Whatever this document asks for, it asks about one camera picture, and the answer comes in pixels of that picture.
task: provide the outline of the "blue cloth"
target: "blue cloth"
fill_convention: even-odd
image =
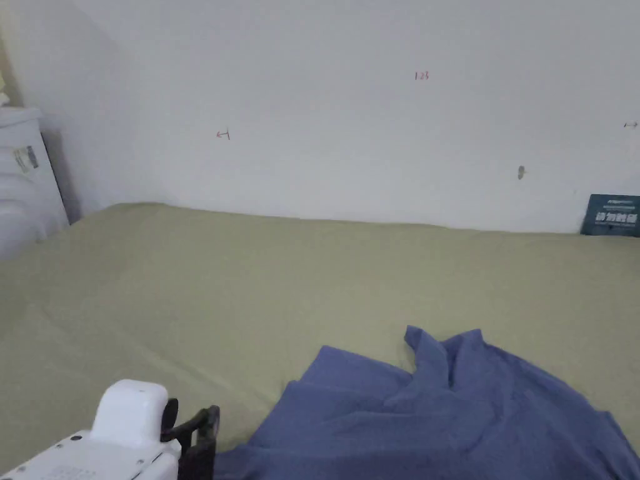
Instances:
[[[484,343],[408,327],[413,375],[323,347],[216,480],[633,479],[639,460],[610,414]]]

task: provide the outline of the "bed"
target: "bed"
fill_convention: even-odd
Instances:
[[[486,341],[640,447],[640,243],[117,205],[0,264],[0,471],[90,426],[121,378],[246,440],[329,344],[406,370],[406,325]]]

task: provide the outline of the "white wall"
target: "white wall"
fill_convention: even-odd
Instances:
[[[637,0],[0,0],[73,218],[576,231],[590,193],[640,193],[638,24]]]

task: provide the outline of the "label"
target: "label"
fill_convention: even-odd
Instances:
[[[640,237],[640,196],[591,195],[582,235]]]
[[[40,166],[31,146],[16,148],[13,151],[13,158],[23,173],[29,173]]]

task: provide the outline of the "printed sign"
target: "printed sign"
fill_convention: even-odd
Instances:
[[[591,195],[582,235],[640,237],[640,196]]]

